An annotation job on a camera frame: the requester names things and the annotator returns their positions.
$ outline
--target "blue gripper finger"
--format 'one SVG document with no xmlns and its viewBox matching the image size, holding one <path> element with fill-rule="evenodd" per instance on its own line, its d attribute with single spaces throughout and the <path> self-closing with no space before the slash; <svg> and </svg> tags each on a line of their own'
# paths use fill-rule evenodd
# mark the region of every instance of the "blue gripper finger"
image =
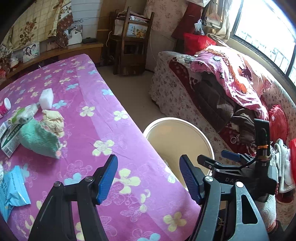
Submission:
<svg viewBox="0 0 296 241">
<path fill-rule="evenodd" d="M 239 162 L 241 160 L 239 154 L 227 150 L 221 151 L 221 156 L 236 162 Z"/>
<path fill-rule="evenodd" d="M 109 165 L 107 166 L 105 173 L 103 174 L 99 182 L 99 192 L 96 197 L 99 204 L 101 204 L 107 198 L 115 173 L 118 168 L 117 156 L 110 155 L 107 162 L 109 162 Z"/>
<path fill-rule="evenodd" d="M 198 183 L 198 180 L 194 176 L 195 167 L 192 165 L 191 161 L 186 155 L 182 155 L 180 157 L 179 166 L 191 198 L 197 204 L 200 204 L 203 197 L 200 194 L 200 185 Z"/>
</svg>

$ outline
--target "dark red cushion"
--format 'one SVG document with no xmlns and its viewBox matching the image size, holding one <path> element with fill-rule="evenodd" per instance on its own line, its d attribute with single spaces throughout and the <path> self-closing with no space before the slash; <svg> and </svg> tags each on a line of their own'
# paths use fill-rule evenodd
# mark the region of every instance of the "dark red cushion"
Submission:
<svg viewBox="0 0 296 241">
<path fill-rule="evenodd" d="M 182 17 L 181 21 L 178 23 L 178 26 L 172 33 L 172 37 L 175 39 L 183 40 L 184 33 L 194 33 L 194 24 L 197 23 L 197 21 L 201 17 L 201 9 L 201 6 L 189 2 L 184 16 Z"/>
<path fill-rule="evenodd" d="M 268 115 L 270 140 L 275 142 L 277 139 L 282 139 L 285 143 L 289 130 L 285 112 L 282 110 L 281 106 L 277 104 L 269 110 Z"/>
<path fill-rule="evenodd" d="M 216 45 L 216 42 L 207 36 L 184 33 L 185 54 L 195 55 L 210 45 Z"/>
</svg>

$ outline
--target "pink blanket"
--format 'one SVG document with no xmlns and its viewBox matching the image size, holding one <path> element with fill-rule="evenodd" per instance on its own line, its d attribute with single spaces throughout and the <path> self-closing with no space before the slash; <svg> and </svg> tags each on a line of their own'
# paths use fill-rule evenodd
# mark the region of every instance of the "pink blanket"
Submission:
<svg viewBox="0 0 296 241">
<path fill-rule="evenodd" d="M 53 110 L 65 118 L 61 158 L 44 157 L 21 145 L 11 158 L 0 151 L 5 170 L 20 165 L 32 203 L 15 207 L 8 219 L 16 237 L 28 239 L 55 181 L 77 183 L 115 154 L 118 171 L 107 199 L 97 206 L 109 240 L 185 240 L 200 207 L 145 139 L 87 55 L 50 64 L 4 88 L 0 99 L 8 97 L 12 107 L 0 124 L 20 107 L 38 102 L 47 88 L 54 93 Z M 41 120 L 41 111 L 35 118 Z M 77 240 L 84 240 L 77 203 L 72 205 Z"/>
<path fill-rule="evenodd" d="M 242 57 L 230 48 L 223 47 L 229 50 L 227 54 L 216 48 L 216 46 L 211 46 L 200 52 L 191 63 L 191 71 L 213 73 L 228 97 L 240 106 L 254 110 L 259 119 L 268 120 L 267 109 L 261 103 L 258 94 L 248 79 L 240 76 L 238 72 L 239 66 L 244 67 Z"/>
</svg>

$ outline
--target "bed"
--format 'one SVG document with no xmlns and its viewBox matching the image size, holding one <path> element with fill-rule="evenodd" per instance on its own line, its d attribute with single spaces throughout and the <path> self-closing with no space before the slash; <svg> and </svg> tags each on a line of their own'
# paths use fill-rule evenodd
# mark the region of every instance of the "bed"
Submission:
<svg viewBox="0 0 296 241">
<path fill-rule="evenodd" d="M 5 87 L 12 108 L 38 102 L 43 89 L 52 88 L 52 110 L 65 119 L 60 159 L 19 146 L 11 158 L 0 152 L 5 170 L 22 168 L 31 205 L 15 207 L 8 225 L 27 240 L 37 213 L 57 180 L 79 182 L 103 166 L 110 154 L 118 157 L 118 171 L 107 199 L 98 206 L 110 241 L 183 241 L 192 232 L 200 207 L 144 138 L 120 102 L 85 55 L 71 57 L 35 70 Z M 35 119 L 41 120 L 41 110 Z M 84 240 L 78 208 L 73 206 L 77 240 Z"/>
</svg>

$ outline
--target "framed photo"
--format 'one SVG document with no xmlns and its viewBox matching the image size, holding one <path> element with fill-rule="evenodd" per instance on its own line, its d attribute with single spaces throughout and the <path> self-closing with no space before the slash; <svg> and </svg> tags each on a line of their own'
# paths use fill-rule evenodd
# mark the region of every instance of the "framed photo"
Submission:
<svg viewBox="0 0 296 241">
<path fill-rule="evenodd" d="M 23 62 L 28 62 L 29 60 L 39 56 L 39 42 L 31 44 L 22 50 Z"/>
<path fill-rule="evenodd" d="M 53 40 L 53 41 L 49 41 L 46 43 L 46 51 L 49 51 L 49 50 L 52 50 L 52 49 L 56 49 L 58 48 L 59 46 L 57 45 L 56 41 Z"/>
<path fill-rule="evenodd" d="M 69 39 L 68 45 L 82 43 L 82 25 L 71 26 L 64 32 Z"/>
</svg>

